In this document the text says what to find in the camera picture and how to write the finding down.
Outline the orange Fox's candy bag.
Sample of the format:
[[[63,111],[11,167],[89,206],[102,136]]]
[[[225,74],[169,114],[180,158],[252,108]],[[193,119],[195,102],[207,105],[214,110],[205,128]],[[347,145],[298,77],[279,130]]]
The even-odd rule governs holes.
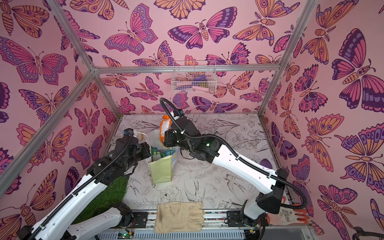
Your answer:
[[[169,130],[171,125],[172,125],[172,120],[170,119],[170,117],[168,115],[162,116],[162,121],[160,124],[160,141],[162,143],[164,143],[166,131]]]

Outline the yellow-green Fox's spring tea bag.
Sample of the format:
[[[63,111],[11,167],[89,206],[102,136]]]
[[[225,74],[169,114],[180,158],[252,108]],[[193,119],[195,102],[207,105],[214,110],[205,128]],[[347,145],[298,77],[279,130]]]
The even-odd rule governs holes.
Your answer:
[[[173,148],[151,147],[152,161],[157,161],[161,158],[171,156],[172,154],[173,154]]]

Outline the white paper bag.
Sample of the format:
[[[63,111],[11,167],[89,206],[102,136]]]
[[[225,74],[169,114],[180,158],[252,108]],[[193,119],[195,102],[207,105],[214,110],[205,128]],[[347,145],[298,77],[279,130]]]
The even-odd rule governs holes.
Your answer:
[[[150,147],[167,148],[160,141],[159,130],[154,130],[150,133],[137,132],[135,136],[139,139],[140,143],[147,142]],[[157,161],[152,161],[152,155],[150,158],[145,159],[145,162],[148,164],[150,170],[151,182],[153,184],[172,181],[174,167],[180,155],[180,148],[171,148],[173,148],[173,154],[171,156],[161,158]]]

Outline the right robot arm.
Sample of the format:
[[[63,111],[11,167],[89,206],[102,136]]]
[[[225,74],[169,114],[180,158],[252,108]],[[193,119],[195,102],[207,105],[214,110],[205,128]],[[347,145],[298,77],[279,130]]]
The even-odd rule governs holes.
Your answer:
[[[266,221],[266,214],[277,215],[281,208],[300,210],[308,205],[308,199],[298,187],[287,181],[288,172],[284,169],[268,169],[236,152],[223,138],[212,134],[201,134],[172,102],[165,98],[160,104],[171,119],[165,131],[164,145],[179,147],[200,161],[223,167],[232,171],[259,190],[259,195],[245,201],[240,215],[235,218],[245,226],[254,227]],[[289,187],[302,198],[298,206],[282,203],[285,188]]]

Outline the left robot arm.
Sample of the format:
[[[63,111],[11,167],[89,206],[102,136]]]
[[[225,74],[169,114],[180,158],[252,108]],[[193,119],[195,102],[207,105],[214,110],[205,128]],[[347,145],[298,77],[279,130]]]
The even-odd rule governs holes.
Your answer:
[[[151,147],[135,137],[133,129],[125,129],[116,140],[115,149],[94,162],[79,184],[46,217],[17,232],[21,240],[88,240],[113,227],[127,227],[134,221],[133,211],[124,203],[86,221],[74,220],[100,193],[129,169],[151,156]]]

